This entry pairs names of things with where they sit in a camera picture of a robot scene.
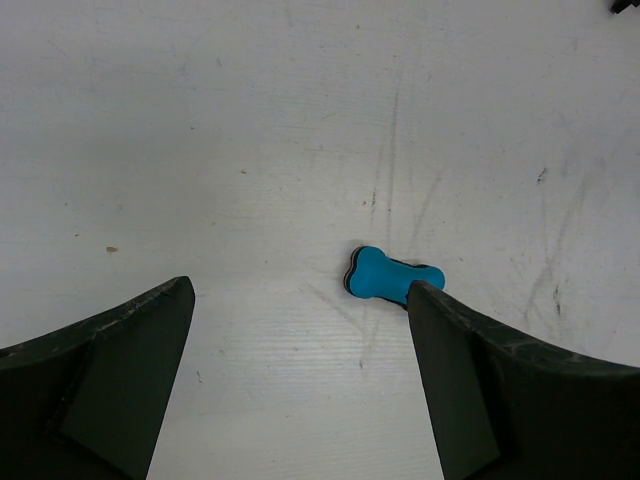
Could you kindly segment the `blue bone shaped eraser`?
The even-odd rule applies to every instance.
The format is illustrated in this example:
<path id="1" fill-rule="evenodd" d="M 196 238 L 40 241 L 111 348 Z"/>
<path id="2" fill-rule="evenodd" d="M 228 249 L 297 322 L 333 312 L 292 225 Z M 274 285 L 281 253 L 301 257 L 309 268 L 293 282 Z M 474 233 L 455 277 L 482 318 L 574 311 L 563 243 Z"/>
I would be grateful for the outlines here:
<path id="1" fill-rule="evenodd" d="M 406 309 L 409 290 L 415 281 L 429 283 L 440 290 L 446 285 L 445 274 L 437 267 L 401 262 L 375 246 L 364 245 L 352 252 L 343 285 L 356 298 L 377 298 Z"/>

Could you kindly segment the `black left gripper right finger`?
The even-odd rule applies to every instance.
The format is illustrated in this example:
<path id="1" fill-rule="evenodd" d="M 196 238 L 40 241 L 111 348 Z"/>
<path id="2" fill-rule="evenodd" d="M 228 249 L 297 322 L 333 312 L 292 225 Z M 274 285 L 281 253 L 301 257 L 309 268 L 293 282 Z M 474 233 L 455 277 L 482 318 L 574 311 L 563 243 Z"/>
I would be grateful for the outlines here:
<path id="1" fill-rule="evenodd" d="M 408 317 L 448 479 L 635 479 L 639 371 L 539 340 L 424 282 Z"/>

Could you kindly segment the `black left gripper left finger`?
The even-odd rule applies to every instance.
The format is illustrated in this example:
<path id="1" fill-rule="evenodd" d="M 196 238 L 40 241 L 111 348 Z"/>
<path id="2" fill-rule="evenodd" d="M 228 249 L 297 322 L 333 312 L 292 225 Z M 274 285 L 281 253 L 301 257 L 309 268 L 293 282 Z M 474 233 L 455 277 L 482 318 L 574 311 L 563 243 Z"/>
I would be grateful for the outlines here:
<path id="1" fill-rule="evenodd" d="M 2 478 L 146 478 L 194 307 L 175 277 L 2 349 Z"/>

